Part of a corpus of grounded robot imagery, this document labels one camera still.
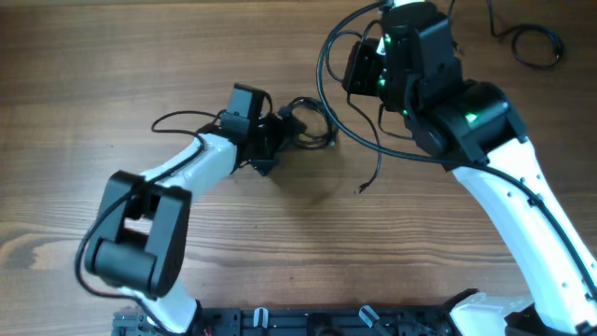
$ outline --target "wooden table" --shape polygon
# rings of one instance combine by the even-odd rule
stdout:
[[[315,96],[326,34],[362,1],[228,1],[184,5],[0,10],[0,334],[105,335],[130,305],[95,299],[73,276],[78,241],[107,178],[168,160],[189,139],[151,122],[177,109],[216,112],[234,82],[275,106]],[[465,75],[501,87],[528,122],[550,185],[597,248],[597,21],[594,2],[496,5],[505,24],[561,34],[565,64],[538,72],[489,35],[487,8],[459,0],[454,36]],[[441,8],[447,3],[439,2]],[[358,21],[363,29],[374,14]],[[341,71],[353,41],[339,40]],[[521,38],[526,52],[549,52]],[[327,77],[331,103],[369,139],[367,124]],[[376,113],[378,102],[358,99]],[[403,131],[400,117],[387,128]],[[171,125],[195,129],[206,119]],[[417,150],[384,137],[389,147]],[[468,287],[527,292],[478,204],[441,167],[384,158],[341,135],[335,149],[288,152],[271,177],[242,169],[193,205],[182,279],[206,307],[357,307],[441,302]]]

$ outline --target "black end effector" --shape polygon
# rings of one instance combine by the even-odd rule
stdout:
[[[345,90],[378,96],[387,111],[400,112],[417,146],[435,158],[487,163],[496,147],[524,141],[526,127],[503,92],[463,81],[449,20],[434,4],[387,10],[381,26],[383,51],[375,40],[353,47]]]
[[[99,212],[145,178],[119,171],[105,187]],[[85,268],[113,287],[128,287],[150,298],[166,295],[185,255],[191,193],[179,187],[152,185],[113,211],[91,236]],[[153,220],[149,234],[125,228],[125,218]]]
[[[271,105],[265,91],[235,84],[219,128],[211,131],[237,146],[237,168],[249,163],[262,175],[268,175],[280,163],[279,152],[307,128],[291,111],[280,113],[280,117],[271,112],[261,117],[265,99]]]

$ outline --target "wood grain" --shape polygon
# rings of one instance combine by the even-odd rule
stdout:
[[[596,6],[532,4],[500,3],[496,12],[505,25],[532,21],[561,34],[569,53],[555,71],[515,62],[507,41],[490,38],[482,1],[458,1],[454,36],[465,49],[465,75],[497,84],[527,121],[550,185],[596,251]],[[189,139],[152,134],[150,123],[176,109],[218,111],[234,82],[269,91],[276,106],[314,96],[326,34],[361,6],[0,9],[0,334],[107,334],[111,314],[129,303],[90,297],[72,271],[106,179],[172,157]],[[523,39],[531,56],[548,52],[541,38]],[[352,43],[338,41],[335,69]],[[342,119],[372,138],[344,107],[341,88],[326,83]],[[375,100],[356,102],[375,113]],[[387,117],[387,128],[404,132],[398,116]],[[285,153],[271,177],[243,169],[223,181],[193,205],[182,273],[189,292],[204,306],[242,308],[430,303],[468,287],[526,292],[491,222],[440,167],[384,158],[378,181],[353,195],[375,158],[341,136],[334,149]]]

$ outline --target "green indicator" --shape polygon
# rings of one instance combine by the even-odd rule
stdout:
[[[477,119],[477,115],[473,114],[473,113],[467,113],[465,115],[466,121],[468,121],[468,123],[471,123],[473,121],[475,121],[475,119]]]

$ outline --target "wooden surface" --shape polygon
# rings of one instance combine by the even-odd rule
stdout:
[[[153,134],[151,122],[177,109],[218,111],[234,82],[269,91],[276,106],[314,96],[326,34],[363,4],[0,10],[0,334],[107,334],[111,314],[130,303],[95,299],[73,276],[78,241],[106,179],[171,158],[189,139]],[[509,40],[490,38],[483,1],[459,0],[453,25],[465,75],[509,95],[550,185],[593,252],[595,9],[589,1],[496,5],[506,24],[532,21],[562,35],[569,53],[553,72],[521,66]],[[548,52],[544,42],[521,39],[535,56]],[[334,48],[338,71],[352,43],[347,37]],[[340,116],[371,138],[339,86],[326,83]],[[375,100],[357,102],[374,115]],[[398,116],[386,119],[387,128],[403,131]],[[172,125],[195,129],[206,121]],[[336,149],[284,158],[270,178],[243,169],[193,205],[182,278],[204,306],[355,307],[440,302],[468,287],[527,291],[482,209],[440,167],[384,158],[377,182],[355,196],[376,153],[347,137]]]

